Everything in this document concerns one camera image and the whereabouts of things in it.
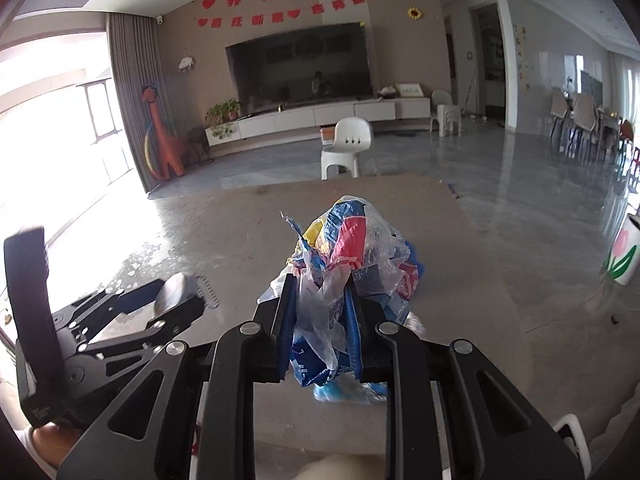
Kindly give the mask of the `person's left hand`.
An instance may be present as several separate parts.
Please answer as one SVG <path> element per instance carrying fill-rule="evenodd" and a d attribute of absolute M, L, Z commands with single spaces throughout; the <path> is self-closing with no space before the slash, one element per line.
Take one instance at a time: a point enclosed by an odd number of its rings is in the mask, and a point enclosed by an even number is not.
<path fill-rule="evenodd" d="M 70 426 L 47 424 L 39 428 L 29 427 L 25 446 L 39 463 L 58 468 L 81 435 L 81 430 Z"/>

